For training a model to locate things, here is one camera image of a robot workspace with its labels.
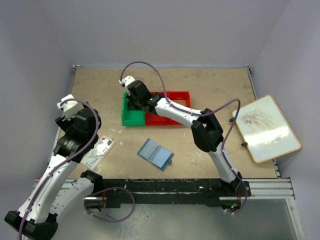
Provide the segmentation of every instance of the plastic tray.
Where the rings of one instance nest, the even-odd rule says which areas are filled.
[[[190,94],[188,91],[167,91],[166,95],[169,99],[172,101],[177,101],[178,104],[185,105],[188,108],[191,108],[191,102],[190,102]],[[163,126],[163,125],[180,125],[179,122],[174,121],[170,118],[167,118],[165,116],[157,116],[152,113],[145,113],[145,125],[147,126]]]

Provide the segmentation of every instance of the white wall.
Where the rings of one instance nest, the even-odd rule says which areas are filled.
[[[254,62],[258,96],[271,94],[301,141],[279,159],[291,177],[306,235],[319,239],[320,1],[291,0]]]
[[[41,0],[74,64],[251,65],[288,0]]]
[[[0,2],[0,239],[17,239],[3,219],[47,166],[71,71],[38,0]]]

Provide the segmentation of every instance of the black base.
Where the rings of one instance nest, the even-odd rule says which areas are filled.
[[[22,217],[19,216],[18,211],[9,211],[4,221],[8,223],[12,228],[19,232]],[[58,229],[58,223],[56,222],[57,214],[49,213],[45,222],[35,223],[34,220],[25,221],[23,226],[23,235],[31,240],[50,240],[55,235]]]
[[[250,185],[244,181],[248,196],[251,196]],[[220,179],[103,179],[94,192],[112,187],[128,189],[136,204],[162,205],[206,205],[220,207],[220,197],[238,197],[245,195],[244,186],[239,184],[234,189]],[[121,204],[131,204],[132,199],[122,190],[106,193],[106,208],[120,208]]]

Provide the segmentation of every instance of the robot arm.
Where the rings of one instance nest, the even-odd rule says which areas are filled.
[[[68,95],[61,101],[73,98],[72,95]],[[19,231],[25,218],[22,234],[31,240],[51,239],[58,228],[58,222],[72,209],[74,202],[91,194],[95,181],[99,180],[81,175],[72,188],[57,198],[67,177],[99,139],[96,135],[91,144],[80,153],[79,151],[89,143],[95,133],[95,116],[92,110],[77,101],[67,101],[62,106],[58,103],[57,106],[63,110],[63,117],[57,118],[55,122],[65,132],[65,135],[57,141],[48,167],[34,191],[18,211],[9,211],[4,219],[16,231]],[[99,121],[98,128],[100,128],[101,119],[98,112],[96,110],[95,112]],[[75,156],[70,161],[64,163],[73,155]]]
[[[187,128],[191,129],[195,145],[202,151],[207,152],[216,166],[220,179],[236,189],[240,183],[233,171],[241,177],[234,167],[226,150],[223,150],[227,161],[222,155],[223,129],[214,114],[210,116],[196,116],[194,114],[206,114],[212,112],[210,109],[204,111],[190,109],[171,101],[169,104],[160,93],[151,94],[146,85],[127,76],[120,84],[126,88],[127,98],[136,110],[143,109],[148,113],[173,119]],[[177,110],[172,105],[184,110]]]

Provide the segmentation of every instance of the wooden tabletop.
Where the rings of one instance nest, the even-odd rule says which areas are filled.
[[[113,149],[95,169],[104,178],[219,178],[209,155],[199,150],[190,129],[183,126],[122,126],[121,110],[124,89],[119,85],[121,69],[80,68],[77,70],[71,94],[89,102],[102,120],[99,137],[113,136]],[[239,98],[242,105],[255,100],[251,83],[244,68],[160,68],[167,91],[189,91],[191,107],[216,109],[231,99]],[[124,76],[143,81],[151,92],[162,91],[161,82],[152,69],[130,68]],[[237,104],[229,105],[216,114],[224,134]],[[137,155],[150,138],[174,153],[172,164],[161,171]],[[242,136],[235,126],[226,141],[226,150],[244,178],[276,178],[272,161],[257,164],[248,149],[242,147]],[[77,179],[88,168],[79,164],[69,176]]]

